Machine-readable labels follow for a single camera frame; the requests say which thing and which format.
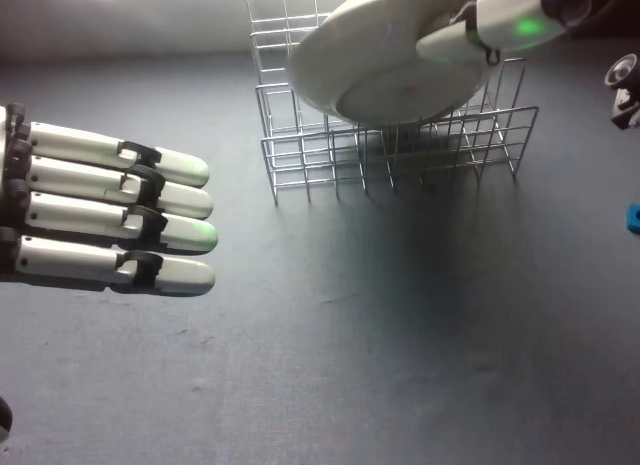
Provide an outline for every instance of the blue block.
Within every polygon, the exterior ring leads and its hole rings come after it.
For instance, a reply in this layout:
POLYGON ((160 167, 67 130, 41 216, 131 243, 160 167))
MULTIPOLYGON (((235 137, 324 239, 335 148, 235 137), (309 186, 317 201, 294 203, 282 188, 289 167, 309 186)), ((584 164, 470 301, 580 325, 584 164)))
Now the blue block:
POLYGON ((627 229, 633 233, 640 233, 640 204, 634 203, 627 210, 627 229))

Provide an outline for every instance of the dish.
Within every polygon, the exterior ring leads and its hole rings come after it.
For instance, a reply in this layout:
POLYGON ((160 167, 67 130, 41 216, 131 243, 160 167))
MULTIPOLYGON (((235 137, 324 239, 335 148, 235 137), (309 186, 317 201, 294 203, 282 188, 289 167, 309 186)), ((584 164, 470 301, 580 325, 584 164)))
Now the dish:
POLYGON ((292 51, 291 86, 313 108, 363 126, 446 115, 482 86, 486 61, 431 62, 415 46, 466 1, 348 0, 292 51))

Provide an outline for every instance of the metal wire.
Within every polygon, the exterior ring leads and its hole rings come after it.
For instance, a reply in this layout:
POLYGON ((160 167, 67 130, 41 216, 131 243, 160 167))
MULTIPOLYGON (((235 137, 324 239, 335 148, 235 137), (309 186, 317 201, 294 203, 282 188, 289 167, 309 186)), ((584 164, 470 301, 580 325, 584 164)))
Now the metal wire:
POLYGON ((256 99, 264 138, 261 149, 273 199, 283 188, 359 180, 365 193, 373 180, 415 177, 423 187, 445 173, 453 180, 472 169, 478 180, 487 166, 520 169, 538 107, 518 107, 526 62, 504 60, 478 93, 431 123, 388 124, 366 129, 323 115, 301 101, 286 82, 287 56, 345 0, 246 0, 258 76, 256 99))

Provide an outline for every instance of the silver dish rack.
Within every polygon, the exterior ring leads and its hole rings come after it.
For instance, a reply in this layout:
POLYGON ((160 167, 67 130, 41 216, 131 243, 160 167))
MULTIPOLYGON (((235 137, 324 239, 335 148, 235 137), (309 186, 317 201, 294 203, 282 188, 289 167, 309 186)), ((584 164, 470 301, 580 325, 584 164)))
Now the silver dish rack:
POLYGON ((394 189, 401 179, 429 189, 462 169, 480 179, 497 164, 515 177, 538 115, 538 107, 516 106, 524 59, 503 60, 465 105, 428 123, 367 129, 323 115, 296 96, 286 81, 288 54, 344 1, 247 0, 261 148, 275 203, 281 189, 304 187, 310 198, 312 186, 337 190, 344 180, 360 181, 365 192, 380 179, 394 189))

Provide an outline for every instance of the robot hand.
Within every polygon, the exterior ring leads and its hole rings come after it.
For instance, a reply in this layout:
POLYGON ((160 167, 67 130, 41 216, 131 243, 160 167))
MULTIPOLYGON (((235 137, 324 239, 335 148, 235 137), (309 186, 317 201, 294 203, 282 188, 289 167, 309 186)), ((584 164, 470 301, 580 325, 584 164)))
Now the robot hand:
POLYGON ((0 279, 38 286, 194 296, 216 229, 196 157, 43 123, 0 107, 0 279))

